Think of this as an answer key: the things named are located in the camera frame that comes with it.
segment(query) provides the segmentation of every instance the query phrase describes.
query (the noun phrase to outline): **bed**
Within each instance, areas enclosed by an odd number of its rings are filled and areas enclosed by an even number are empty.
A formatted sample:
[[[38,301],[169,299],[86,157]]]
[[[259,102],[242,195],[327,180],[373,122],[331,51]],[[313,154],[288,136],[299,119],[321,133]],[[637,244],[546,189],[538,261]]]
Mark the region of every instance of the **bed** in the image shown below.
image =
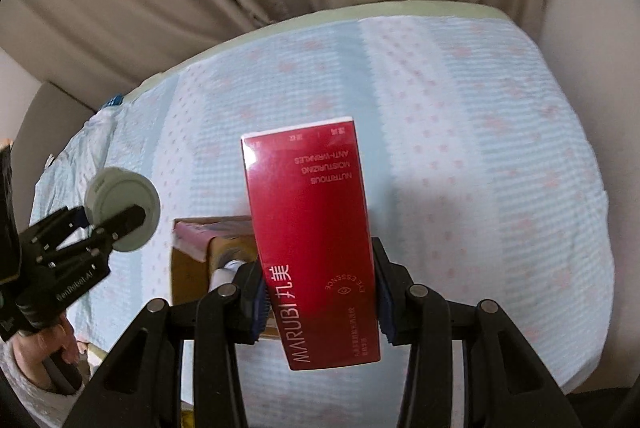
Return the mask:
[[[598,363],[613,266],[593,151],[534,43],[500,11],[455,2],[381,3],[247,34],[147,80],[91,118],[41,177],[32,221],[81,204],[105,166],[149,177],[162,217],[139,252],[68,317],[113,346],[151,298],[170,298],[175,217],[246,215],[239,137],[335,116],[356,122],[372,232],[447,299],[490,294],[572,390]],[[191,398],[191,347],[183,400]],[[406,352],[292,376],[277,342],[240,350],[250,422],[386,426]],[[375,383],[385,379],[394,394]],[[316,396],[309,405],[310,393]],[[297,404],[305,407],[296,408]]]

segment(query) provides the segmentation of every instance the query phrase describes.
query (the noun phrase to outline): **cardboard box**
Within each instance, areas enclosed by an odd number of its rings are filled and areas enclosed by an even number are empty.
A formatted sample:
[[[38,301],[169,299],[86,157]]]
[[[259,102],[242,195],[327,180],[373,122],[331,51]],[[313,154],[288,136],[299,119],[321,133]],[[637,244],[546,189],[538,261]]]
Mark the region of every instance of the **cardboard box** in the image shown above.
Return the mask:
[[[255,238],[289,367],[379,361],[353,119],[243,135],[242,150]]]
[[[190,222],[191,224],[214,224],[228,220],[251,220],[251,217],[204,217],[204,218],[177,218],[177,222]],[[171,251],[171,298],[174,305],[199,300],[209,291],[209,264],[198,262],[179,249]],[[278,328],[273,311],[267,319],[267,328],[260,335],[261,338],[279,340]]]

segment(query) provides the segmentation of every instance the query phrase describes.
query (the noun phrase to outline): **white bottle cap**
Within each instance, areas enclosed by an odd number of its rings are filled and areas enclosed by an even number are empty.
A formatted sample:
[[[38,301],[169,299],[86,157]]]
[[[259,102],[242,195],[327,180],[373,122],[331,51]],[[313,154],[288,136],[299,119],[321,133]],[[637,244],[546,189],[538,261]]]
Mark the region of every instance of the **white bottle cap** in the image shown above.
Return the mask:
[[[116,251],[140,249],[156,232],[160,221],[160,197],[155,186],[140,174],[110,167],[94,177],[84,196],[84,210],[94,226],[134,204],[144,209],[145,221],[135,231],[113,243]]]

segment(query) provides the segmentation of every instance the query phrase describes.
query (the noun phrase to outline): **handle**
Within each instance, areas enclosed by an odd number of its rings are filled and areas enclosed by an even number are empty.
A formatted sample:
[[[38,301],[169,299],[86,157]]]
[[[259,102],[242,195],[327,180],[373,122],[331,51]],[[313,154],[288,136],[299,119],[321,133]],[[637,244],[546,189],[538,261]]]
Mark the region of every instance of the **handle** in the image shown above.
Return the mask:
[[[62,359],[62,348],[43,361],[56,392],[62,395],[73,395],[82,386],[82,374],[75,364],[66,363]]]

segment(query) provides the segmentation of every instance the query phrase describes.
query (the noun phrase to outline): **wall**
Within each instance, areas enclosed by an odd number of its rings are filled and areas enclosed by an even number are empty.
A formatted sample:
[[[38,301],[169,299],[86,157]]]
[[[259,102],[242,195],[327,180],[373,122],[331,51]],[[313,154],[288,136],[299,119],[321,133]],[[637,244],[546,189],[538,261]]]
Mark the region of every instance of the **wall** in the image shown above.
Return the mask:
[[[15,138],[40,82],[0,49],[0,139]]]
[[[548,0],[540,49],[593,145],[609,195],[612,323],[590,388],[640,374],[640,0]]]

